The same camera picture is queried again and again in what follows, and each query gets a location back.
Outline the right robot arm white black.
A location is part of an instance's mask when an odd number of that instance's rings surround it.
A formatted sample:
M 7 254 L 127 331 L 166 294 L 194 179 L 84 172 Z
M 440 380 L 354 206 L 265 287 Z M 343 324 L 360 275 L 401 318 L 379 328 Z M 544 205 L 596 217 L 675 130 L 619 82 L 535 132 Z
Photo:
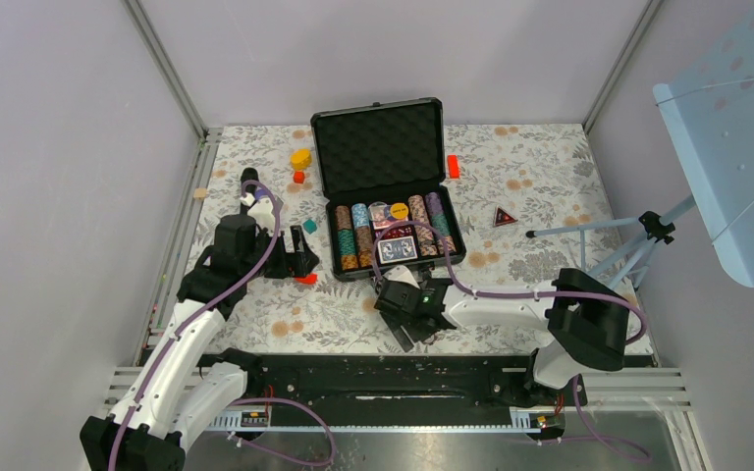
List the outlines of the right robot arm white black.
M 375 307 L 403 350 L 434 334 L 470 326 L 517 326 L 545 332 L 551 341 L 531 355 L 525 394 L 547 404 L 586 372 L 623 368 L 629 307 L 626 300 L 584 272 L 558 276 L 512 292 L 502 287 L 461 288 L 450 278 L 419 282 L 405 267 L 376 284 Z

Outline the blue playing card deck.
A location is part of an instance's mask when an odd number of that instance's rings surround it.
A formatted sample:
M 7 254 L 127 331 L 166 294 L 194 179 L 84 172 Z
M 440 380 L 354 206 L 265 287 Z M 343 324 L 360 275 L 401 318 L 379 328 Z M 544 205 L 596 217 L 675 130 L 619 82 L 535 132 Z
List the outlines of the blue playing card deck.
M 383 265 L 418 258 L 415 239 L 411 235 L 380 240 L 377 243 L 377 254 L 379 263 Z

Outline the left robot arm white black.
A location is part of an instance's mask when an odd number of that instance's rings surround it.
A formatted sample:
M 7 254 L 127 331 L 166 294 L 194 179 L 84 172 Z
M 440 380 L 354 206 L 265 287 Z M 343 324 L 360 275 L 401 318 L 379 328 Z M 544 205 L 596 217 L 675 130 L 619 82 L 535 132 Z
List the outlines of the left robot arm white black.
M 262 397 L 265 378 L 252 354 L 228 354 L 191 392 L 185 387 L 198 360 L 221 331 L 250 281 L 305 278 L 318 265 L 300 226 L 294 248 L 271 218 L 228 215 L 210 245 L 183 277 L 163 337 L 134 383 L 103 418 L 80 431 L 92 470 L 181 470 L 191 446 L 232 401 Z

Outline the black poker chip case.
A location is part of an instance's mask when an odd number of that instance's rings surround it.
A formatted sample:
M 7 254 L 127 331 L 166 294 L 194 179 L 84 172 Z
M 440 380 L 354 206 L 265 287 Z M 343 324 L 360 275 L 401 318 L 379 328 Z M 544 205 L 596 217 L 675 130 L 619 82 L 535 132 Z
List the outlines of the black poker chip case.
M 458 216 L 448 189 L 443 104 L 435 97 L 334 111 L 310 119 L 314 148 L 327 199 L 332 256 L 331 272 L 340 282 L 372 277 L 371 265 L 346 269 L 342 263 L 336 209 L 355 203 L 407 202 L 413 195 L 438 194 L 450 255 L 418 256 L 407 261 L 411 270 L 458 264 L 467 254 Z

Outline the clear plastic disc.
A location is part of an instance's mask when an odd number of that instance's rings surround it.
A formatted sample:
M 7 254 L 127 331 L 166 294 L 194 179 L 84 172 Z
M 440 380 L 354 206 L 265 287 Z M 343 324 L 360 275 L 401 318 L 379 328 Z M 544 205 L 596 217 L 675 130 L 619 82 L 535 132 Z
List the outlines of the clear plastic disc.
M 369 217 L 374 227 L 381 226 L 388 221 L 384 216 L 386 205 L 384 202 L 374 202 L 368 206 Z

